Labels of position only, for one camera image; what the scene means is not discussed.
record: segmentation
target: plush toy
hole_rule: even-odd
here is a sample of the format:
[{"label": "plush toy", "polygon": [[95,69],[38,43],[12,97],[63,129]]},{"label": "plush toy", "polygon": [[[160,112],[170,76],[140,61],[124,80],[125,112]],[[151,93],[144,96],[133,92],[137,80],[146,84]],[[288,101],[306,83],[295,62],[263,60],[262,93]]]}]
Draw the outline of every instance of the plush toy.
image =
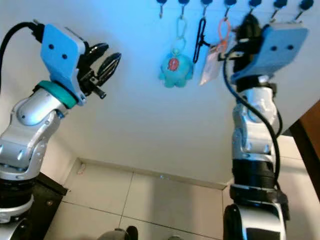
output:
[{"label": "plush toy", "polygon": [[193,75],[193,64],[191,60],[183,55],[174,55],[170,53],[161,65],[159,78],[164,80],[166,88],[174,86],[183,88]]},{"label": "plush toy", "polygon": [[[183,31],[179,31],[179,23],[183,24]],[[171,47],[171,53],[166,56],[161,65],[161,73],[159,78],[164,80],[166,88],[174,86],[183,88],[193,75],[193,63],[182,52],[186,46],[185,32],[187,29],[187,21],[181,16],[177,19],[177,36]]]}]

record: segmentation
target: plastic bag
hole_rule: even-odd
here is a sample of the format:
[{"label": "plastic bag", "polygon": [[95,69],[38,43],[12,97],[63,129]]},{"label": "plastic bag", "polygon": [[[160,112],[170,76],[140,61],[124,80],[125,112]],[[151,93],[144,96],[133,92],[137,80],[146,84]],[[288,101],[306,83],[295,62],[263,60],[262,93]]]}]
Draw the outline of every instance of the plastic bag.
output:
[{"label": "plastic bag", "polygon": [[202,78],[199,83],[200,86],[218,77],[222,64],[222,61],[218,61],[218,57],[219,51],[217,49],[217,46],[210,46],[205,59],[205,65],[202,71]]}]

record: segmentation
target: tile floor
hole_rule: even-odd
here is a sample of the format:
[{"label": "tile floor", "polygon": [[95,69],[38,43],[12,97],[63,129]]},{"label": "tile floor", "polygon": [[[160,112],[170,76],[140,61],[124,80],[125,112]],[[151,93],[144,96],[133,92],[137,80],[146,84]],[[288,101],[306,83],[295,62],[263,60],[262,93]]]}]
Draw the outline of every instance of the tile floor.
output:
[{"label": "tile floor", "polygon": [[[280,184],[289,197],[288,240],[320,240],[320,204],[297,147],[280,137]],[[104,232],[133,225],[139,240],[221,240],[229,188],[188,183],[87,164],[74,165],[45,240],[96,240]]]}]

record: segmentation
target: keychain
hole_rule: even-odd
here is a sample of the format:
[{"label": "keychain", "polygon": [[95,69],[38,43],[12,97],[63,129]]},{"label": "keychain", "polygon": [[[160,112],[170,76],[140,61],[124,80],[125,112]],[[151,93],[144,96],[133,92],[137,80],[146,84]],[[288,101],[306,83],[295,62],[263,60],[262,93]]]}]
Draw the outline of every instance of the keychain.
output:
[{"label": "keychain", "polygon": [[[183,24],[180,33],[179,25]],[[189,57],[182,52],[186,47],[185,33],[187,30],[187,21],[183,15],[179,16],[176,22],[176,39],[171,46],[171,53],[164,59],[161,65],[159,78],[164,80],[166,88],[174,86],[183,88],[193,75],[193,64]]]},{"label": "keychain", "polygon": [[[222,36],[221,28],[222,24],[226,24],[227,33],[225,37]],[[225,53],[228,48],[229,35],[231,32],[230,22],[228,18],[224,17],[220,20],[218,26],[218,34],[220,42],[217,45],[211,45],[206,56],[205,65],[202,71],[202,77],[199,85],[202,86],[209,81],[216,79],[219,75],[220,68],[222,66],[222,62],[218,61],[219,54]]]}]

